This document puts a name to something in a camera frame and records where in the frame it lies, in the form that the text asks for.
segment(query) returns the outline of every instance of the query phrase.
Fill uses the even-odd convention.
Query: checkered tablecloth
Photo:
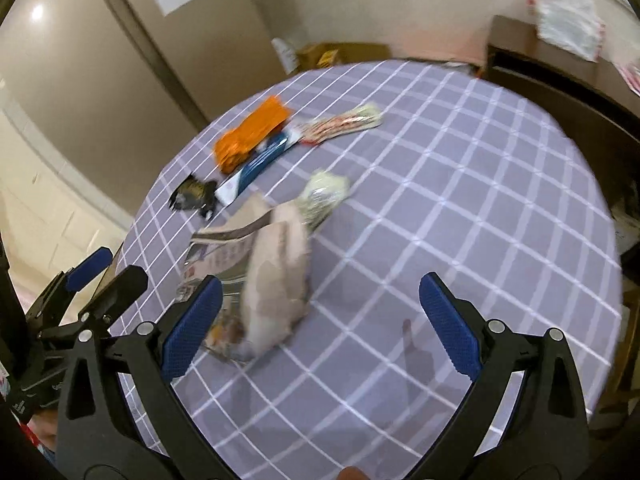
[[[312,237],[311,312],[280,348],[245,368],[199,352],[177,395],[243,479],[329,480],[357,465],[402,478],[429,449],[470,384],[455,372],[418,303],[435,270],[485,318],[566,334],[592,408],[620,324],[620,266],[597,183],[556,122],[526,99],[436,66],[395,60],[305,72],[229,110],[162,171],[127,236],[119,269],[148,291],[116,325],[157,320],[180,281],[195,212],[172,212],[189,173],[219,178],[214,140],[269,94],[299,118],[373,101],[382,126],[310,149],[295,146],[246,191],[296,197],[309,175],[348,176],[353,193]],[[241,200],[221,211],[220,224]],[[520,378],[482,449],[500,438]],[[163,450],[129,377],[145,442]]]

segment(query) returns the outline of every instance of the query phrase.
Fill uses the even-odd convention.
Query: beige refrigerator
[[[0,74],[88,180],[134,214],[206,124],[285,78],[251,0],[15,0]]]

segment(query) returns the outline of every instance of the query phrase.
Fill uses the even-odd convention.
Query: silver bolt
[[[496,334],[501,334],[504,332],[504,323],[497,319],[492,319],[489,322],[489,330]]]
[[[82,332],[78,334],[78,340],[82,343],[86,343],[93,335],[94,333],[91,332],[91,330],[82,330]]]
[[[150,321],[144,321],[136,327],[136,332],[140,335],[151,334],[154,330],[154,324]]]
[[[562,330],[552,328],[551,330],[549,330],[549,337],[554,341],[562,341],[564,334],[562,333]]]

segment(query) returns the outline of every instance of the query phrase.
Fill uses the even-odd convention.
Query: orange package
[[[242,123],[218,139],[213,149],[222,173],[229,174],[249,158],[250,153],[290,116],[276,96],[269,96]]]

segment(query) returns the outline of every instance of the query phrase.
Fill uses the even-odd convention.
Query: blue gripper pad
[[[162,346],[162,378],[170,381],[181,377],[189,368],[207,330],[222,307],[222,283],[213,278],[191,301],[190,308],[180,318]]]
[[[94,254],[74,267],[66,275],[65,288],[69,292],[80,292],[89,282],[111,265],[113,254],[107,247],[101,247]]]
[[[420,304],[456,370],[475,381],[480,374],[480,347],[476,336],[431,276],[420,280]]]

